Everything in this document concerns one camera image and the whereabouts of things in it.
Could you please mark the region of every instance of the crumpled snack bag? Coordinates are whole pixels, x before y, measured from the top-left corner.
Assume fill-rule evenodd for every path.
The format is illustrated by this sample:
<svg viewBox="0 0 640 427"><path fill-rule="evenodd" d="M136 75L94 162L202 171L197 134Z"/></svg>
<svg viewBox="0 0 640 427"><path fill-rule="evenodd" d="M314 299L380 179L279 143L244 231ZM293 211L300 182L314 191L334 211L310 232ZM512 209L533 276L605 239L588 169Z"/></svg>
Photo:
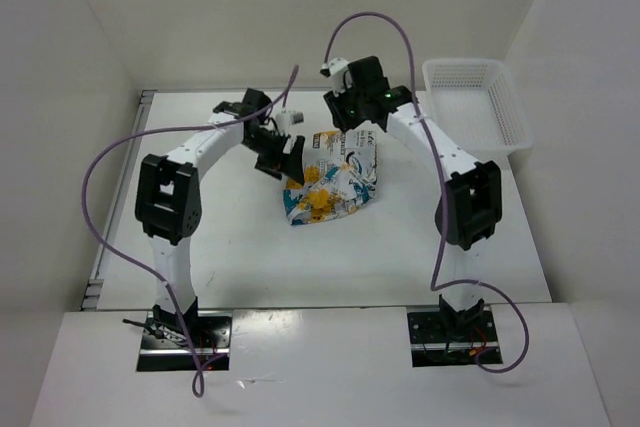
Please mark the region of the crumpled snack bag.
<svg viewBox="0 0 640 427"><path fill-rule="evenodd" d="M284 210L291 225L353 214L376 194L376 133L370 130L314 134L302 155L304 185L287 179Z"/></svg>

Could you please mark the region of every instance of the white plastic basket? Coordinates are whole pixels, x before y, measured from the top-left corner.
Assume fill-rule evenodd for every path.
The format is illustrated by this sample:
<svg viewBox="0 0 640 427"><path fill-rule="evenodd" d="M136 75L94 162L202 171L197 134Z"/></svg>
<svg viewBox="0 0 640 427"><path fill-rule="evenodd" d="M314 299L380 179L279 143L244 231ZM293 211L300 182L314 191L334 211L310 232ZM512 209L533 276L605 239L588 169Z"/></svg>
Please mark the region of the white plastic basket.
<svg viewBox="0 0 640 427"><path fill-rule="evenodd" d="M533 134L508 67L490 59L433 59L422 65L427 109L470 152L509 154L533 145Z"/></svg>

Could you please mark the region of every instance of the tabletop surface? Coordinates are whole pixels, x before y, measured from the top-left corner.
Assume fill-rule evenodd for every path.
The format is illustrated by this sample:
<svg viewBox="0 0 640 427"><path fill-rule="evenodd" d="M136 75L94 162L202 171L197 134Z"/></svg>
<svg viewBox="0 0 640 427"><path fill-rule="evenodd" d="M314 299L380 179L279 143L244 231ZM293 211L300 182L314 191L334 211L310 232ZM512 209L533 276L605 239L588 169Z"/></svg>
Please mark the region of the tabletop surface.
<svg viewBox="0 0 640 427"><path fill-rule="evenodd" d="M278 92L267 92L272 98ZM222 100L243 93L157 93L144 129L200 125ZM293 92L288 108L304 112L296 132L334 130L322 92ZM378 134L376 199L355 214L329 222L290 226L282 183L253 169L256 154L238 146L202 180L202 222L191 243L191 276L201 308L304 308L428 305L439 233L434 212L440 198L436 176L390 135ZM148 153L165 154L189 133L144 137L130 162L109 239L151 264L151 248L134 216L139 165ZM494 283L517 302L549 302L520 196L506 159L502 171L503 219L475 278ZM99 310L148 309L155 280L105 253ZM452 278L445 256L442 280ZM487 292L489 302L502 302Z"/></svg>
<svg viewBox="0 0 640 427"><path fill-rule="evenodd" d="M475 365L412 368L406 309L236 311L230 367L136 373L143 312L65 315L32 427L581 426L608 420L566 304L525 304L525 361L508 374ZM493 306L505 362L522 348L507 305Z"/></svg>

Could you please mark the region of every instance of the robotic arm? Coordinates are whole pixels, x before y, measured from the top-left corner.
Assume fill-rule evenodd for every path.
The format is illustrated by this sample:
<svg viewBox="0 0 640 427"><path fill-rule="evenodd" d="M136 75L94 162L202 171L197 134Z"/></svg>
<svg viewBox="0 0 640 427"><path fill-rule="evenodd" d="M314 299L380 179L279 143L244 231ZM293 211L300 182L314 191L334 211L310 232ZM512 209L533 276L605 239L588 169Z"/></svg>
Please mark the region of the robotic arm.
<svg viewBox="0 0 640 427"><path fill-rule="evenodd" d="M480 163L464 152L431 119L416 117L411 92L404 86L390 88L377 57L355 62L336 58L323 64L320 73L329 77L332 90L324 95L333 124L345 132L365 121L404 144L429 169L433 169L431 147L420 121L424 120L438 146L445 174L449 207L447 243L456 261L456 276L477 265L475 259L482 244L495 232L502 218L500 169L494 162ZM442 200L435 213L442 232ZM464 330L479 317L484 302L476 286L460 285L444 291L440 310L445 325L452 331Z"/></svg>
<svg viewBox="0 0 640 427"><path fill-rule="evenodd" d="M251 115L271 100L262 92L248 89L241 102L222 102L208 124L215 125ZM202 216L200 182L209 169L232 147L243 144L258 154L255 168L281 179L287 175L304 183L302 149L304 137L297 137L289 150L291 125L302 122L302 114L280 113L276 125L285 130L269 130L268 114L228 127L198 132L164 156L147 155L140 167L135 205L136 219L142 222L153 249L156 270L171 287L191 328L198 318L198 299L191 284L191 235ZM181 332L175 307L162 283L157 282L153 307L154 321L172 332Z"/></svg>

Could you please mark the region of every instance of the purple cable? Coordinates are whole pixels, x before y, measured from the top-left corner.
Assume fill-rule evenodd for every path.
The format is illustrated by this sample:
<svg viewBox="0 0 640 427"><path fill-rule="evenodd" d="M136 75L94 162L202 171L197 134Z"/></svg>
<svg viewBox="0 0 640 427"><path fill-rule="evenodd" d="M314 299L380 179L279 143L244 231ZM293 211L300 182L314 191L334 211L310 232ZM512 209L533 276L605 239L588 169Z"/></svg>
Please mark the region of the purple cable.
<svg viewBox="0 0 640 427"><path fill-rule="evenodd" d="M165 288L167 289L167 293L169 294L171 302L173 303L173 306L176 309L176 315L178 317L178 323L180 324L180 328L182 329L182 332L184 333L185 339L187 341L187 347L189 349L189 352L191 353L191 357L193 357L193 362L194 362L194 364L196 366L196 373L195 373L195 375L193 377L193 381L191 382L191 390L193 392L193 395L195 395L198 398L200 398L200 397L202 397L204 395L204 370L209 365L211 365L214 361L216 361L217 359L219 359L221 357L224 357L226 354L214 355L211 359L209 359L204 364L200 363L200 359L198 357L198 353L196 352L195 345L193 343L193 339L191 338L191 335L189 334L189 329L187 329L187 324L186 324L186 322L184 320L184 316L182 315L182 312L180 311L180 306L178 305L178 300L176 299L176 296L175 296L175 293L173 292L173 289L171 288L171 286L167 282L167 279L165 279L162 276L162 274L160 274L159 272L154 270L152 267L149 267L148 265L140 262L139 260L134 259L133 257L125 254L124 252L116 249L113 245L109 244L109 242L107 242L107 240L102 237L102 234L100 234L100 232L98 231L96 226L93 224L93 221L91 220L91 216L89 215L89 209L87 207L87 190L88 190L88 187L89 187L89 180L91 178L91 174L95 170L95 168L98 165L98 163L109 152L111 152L116 147L118 147L118 146L120 146L122 144L125 144L125 143L127 143L127 142L129 142L131 140L137 139L139 137L144 137L146 135L164 134L164 133L167 133L167 132L193 132L193 131L205 131L205 130L220 129L220 128L224 128L224 127L230 127L232 125L236 125L236 124L239 124L241 122L245 122L247 120L254 119L254 118L258 117L259 115L262 115L264 112L266 112L267 110L272 108L275 104L280 102L280 100L282 100L289 93L289 90L291 90L291 87L293 86L293 83L295 82L297 75L298 75L298 66L296 65L296 66L294 66L293 71L291 72L291 76L289 77L289 82L287 83L287 86L285 87L284 91L282 91L282 93L280 93L280 95L278 95L273 100L273 102L271 102L269 105L267 105L267 106L263 107L262 109L254 112L253 114L247 115L246 117L242 117L240 119L235 119L235 120L232 120L232 121L229 121L229 122L221 122L221 123L215 124L215 125L207 124L207 125L195 125L195 126L187 126L187 127L164 127L164 128L161 128L161 129L145 130L145 131L142 131L142 132L137 132L135 134L128 135L127 137L123 137L122 139L116 140L111 145L106 147L102 152L100 152L96 156L95 159L93 159L91 164L89 164L89 167L87 168L87 172L85 173L84 179L82 181L82 194L81 194L82 215L84 216L84 221L86 222L87 227L89 228L89 231L91 232L91 234L109 252L117 255L118 257L126 260L127 262L132 263L133 265L136 265L136 266L140 267L142 270L150 273L156 279L158 279L160 282L162 282L163 285L165 286Z"/></svg>
<svg viewBox="0 0 640 427"><path fill-rule="evenodd" d="M342 27L344 27L345 24L360 17L377 17L379 19L386 20L396 28L396 30L402 37L402 40L404 41L404 45L407 48L407 54L409 56L409 83L410 83L409 87L411 90L411 100L413 103L413 108L416 112L416 117L421 117L422 112L420 111L420 107L418 106L418 98L416 97L416 71L415 71L415 61L413 57L413 49L411 48L411 42L409 42L409 37L407 36L407 33L404 31L404 29L400 26L400 24L398 24L398 22L396 22L394 19L392 19L388 15L382 14L380 12L365 11L365 12L358 12L356 14L350 15L349 17L344 19L342 22L338 24L338 26L334 29L333 33L331 34L331 38L329 39L329 44L327 45L327 50L324 54L324 62L326 63L329 61L329 55L331 54L331 47L333 47L333 42L335 41L336 36L338 35L338 32L340 31L340 29L342 29ZM443 290L443 289L446 289L447 287L452 287L454 285L462 285L462 284L479 285L481 287L485 287L489 290L492 290L496 294L500 295L513 308L514 312L519 317L520 322L522 323L522 328L524 330L524 346L522 348L522 352L520 353L520 356L511 365L508 365L500 369L490 369L480 363L480 357L486 352L488 352L489 350L495 350L495 348L484 349L479 354L476 354L474 356L474 360L476 364L482 370L485 370L487 372L491 372L494 374L503 374L505 372L510 372L522 363L524 358L527 356L527 352L529 351L529 326L527 325L527 321L525 320L524 316L522 315L522 312L520 311L518 306L515 304L515 302L513 302L513 300L511 300L511 298L499 288L491 284L487 284L486 282L480 282L478 280L457 279L457 280L452 280L450 282L445 282L444 284L438 285L438 276L440 274L440 269L442 267L442 260L444 258L444 251L447 245L446 234L449 231L449 203L447 199L447 189L445 187L444 169L442 168L442 163L440 162L438 147L436 146L435 140L431 135L429 126L422 118L420 118L420 125L422 125L422 128L424 129L424 133L426 134L427 140L429 141L429 146L431 147L431 153L433 154L433 159L436 163L436 171L438 173L438 182L440 184L440 192L442 195L442 217L443 217L442 233L440 236L440 243L438 245L436 262L433 267L433 275L431 276L431 285L429 287L433 292L437 292L439 290Z"/></svg>
<svg viewBox="0 0 640 427"><path fill-rule="evenodd" d="M289 91L286 90L284 92L284 97L282 98L282 108L286 108L287 107L287 100L289 99ZM271 114L273 113L273 106L275 105L275 102L273 104L271 104L271 107L269 107L269 111L265 114L265 117L269 118L271 117Z"/></svg>

